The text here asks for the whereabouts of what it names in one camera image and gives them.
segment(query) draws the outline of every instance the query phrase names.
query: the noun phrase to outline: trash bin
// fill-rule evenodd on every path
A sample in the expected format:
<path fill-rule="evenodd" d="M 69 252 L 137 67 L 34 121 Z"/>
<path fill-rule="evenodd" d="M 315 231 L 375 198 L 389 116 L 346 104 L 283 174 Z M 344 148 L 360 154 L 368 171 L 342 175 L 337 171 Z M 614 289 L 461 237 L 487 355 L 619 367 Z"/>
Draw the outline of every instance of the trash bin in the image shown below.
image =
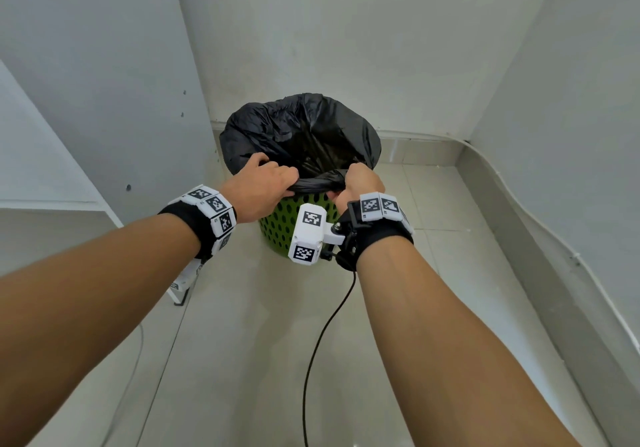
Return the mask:
<path fill-rule="evenodd" d="M 262 151 L 279 165 L 296 167 L 300 179 L 289 189 L 296 194 L 278 203 L 260 220 L 260 230 L 276 252 L 286 256 L 305 202 L 327 210 L 335 223 L 338 211 L 327 191 L 344 189 L 349 165 L 374 168 L 380 159 L 380 138 L 371 124 L 339 101 L 303 93 L 270 103 L 247 103 L 229 117 L 220 134 L 227 168 L 236 174 L 249 157 Z"/>

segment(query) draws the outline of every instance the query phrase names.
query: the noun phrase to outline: plastic bag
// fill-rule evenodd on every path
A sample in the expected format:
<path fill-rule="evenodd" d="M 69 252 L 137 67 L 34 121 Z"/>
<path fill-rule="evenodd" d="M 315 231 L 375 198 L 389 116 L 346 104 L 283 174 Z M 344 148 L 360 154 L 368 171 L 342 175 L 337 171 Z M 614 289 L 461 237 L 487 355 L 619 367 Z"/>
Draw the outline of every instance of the plastic bag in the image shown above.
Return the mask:
<path fill-rule="evenodd" d="M 380 138 L 371 124 L 339 101 L 304 93 L 271 103 L 247 103 L 220 134 L 227 168 L 234 175 L 252 153 L 263 151 L 279 165 L 296 167 L 296 194 L 340 191 L 349 165 L 374 168 Z"/>

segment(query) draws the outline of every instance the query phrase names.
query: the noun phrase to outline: black wristband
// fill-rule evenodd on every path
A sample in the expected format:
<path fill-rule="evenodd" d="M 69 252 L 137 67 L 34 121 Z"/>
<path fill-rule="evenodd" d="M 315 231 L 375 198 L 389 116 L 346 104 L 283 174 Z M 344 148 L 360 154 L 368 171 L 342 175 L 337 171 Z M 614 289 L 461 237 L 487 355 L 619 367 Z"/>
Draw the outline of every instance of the black wristband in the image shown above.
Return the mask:
<path fill-rule="evenodd" d="M 392 221 L 390 219 L 378 219 L 377 221 L 368 221 L 362 223 L 362 215 L 360 213 L 360 201 L 353 201 L 349 204 L 353 205 L 356 214 L 356 220 L 361 224 L 353 234 L 350 240 L 345 240 L 340 246 L 340 252 L 336 257 L 336 261 L 347 270 L 355 271 L 356 264 L 362 252 L 373 245 L 376 241 L 388 238 L 389 236 L 402 236 L 413 244 L 413 238 L 404 225 L 400 221 Z M 344 225 L 351 223 L 349 212 L 345 212 L 338 222 Z"/>
<path fill-rule="evenodd" d="M 216 236 L 211 228 L 211 220 L 200 212 L 197 206 L 178 201 L 166 206 L 158 214 L 173 214 L 184 221 L 200 240 L 200 251 L 195 258 L 204 263 L 211 258 L 211 250 Z"/>

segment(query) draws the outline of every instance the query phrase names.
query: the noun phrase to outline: black cable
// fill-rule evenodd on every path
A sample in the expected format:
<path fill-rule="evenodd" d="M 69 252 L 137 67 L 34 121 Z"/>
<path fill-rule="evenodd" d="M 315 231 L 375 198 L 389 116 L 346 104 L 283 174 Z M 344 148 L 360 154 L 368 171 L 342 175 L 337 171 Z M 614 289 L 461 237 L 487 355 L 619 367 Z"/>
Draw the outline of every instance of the black cable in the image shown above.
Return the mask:
<path fill-rule="evenodd" d="M 353 272 L 353 282 L 351 282 L 351 287 L 349 287 L 347 295 L 344 296 L 338 308 L 335 309 L 335 311 L 331 314 L 331 317 L 329 317 L 329 320 L 326 322 L 326 324 L 322 328 L 322 332 L 320 333 L 320 337 L 316 342 L 316 347 L 314 348 L 314 352 L 313 354 L 311 354 L 311 359 L 309 360 L 309 367 L 307 368 L 307 376 L 305 378 L 305 387 L 302 390 L 302 433 L 305 436 L 305 447 L 309 447 L 309 443 L 307 441 L 307 383 L 309 382 L 309 373 L 311 373 L 311 366 L 314 363 L 314 358 L 316 357 L 316 353 L 318 351 L 318 346 L 320 345 L 320 341 L 322 341 L 324 331 L 326 330 L 327 327 L 329 327 L 329 324 L 331 323 L 335 315 L 340 311 L 344 303 L 347 302 L 347 299 L 349 298 L 349 295 L 351 294 L 351 291 L 353 290 L 353 286 L 355 284 L 356 284 L 356 273 Z"/>

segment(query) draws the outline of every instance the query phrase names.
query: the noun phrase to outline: hand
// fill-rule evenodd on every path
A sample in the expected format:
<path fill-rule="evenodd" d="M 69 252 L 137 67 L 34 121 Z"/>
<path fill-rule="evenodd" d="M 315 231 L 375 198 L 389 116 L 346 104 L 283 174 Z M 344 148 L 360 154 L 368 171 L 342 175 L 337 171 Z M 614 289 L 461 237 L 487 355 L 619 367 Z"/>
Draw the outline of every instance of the hand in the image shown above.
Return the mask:
<path fill-rule="evenodd" d="M 359 200 L 361 194 L 385 192 L 385 184 L 382 183 L 378 174 L 364 164 L 351 164 L 345 181 L 347 187 L 344 191 L 326 193 L 340 214 L 347 210 L 349 201 Z"/>
<path fill-rule="evenodd" d="M 244 168 L 222 185 L 220 193 L 233 205 L 238 223 L 250 223 L 269 216 L 280 199 L 298 180 L 298 169 L 268 162 L 262 152 L 254 153 Z"/>

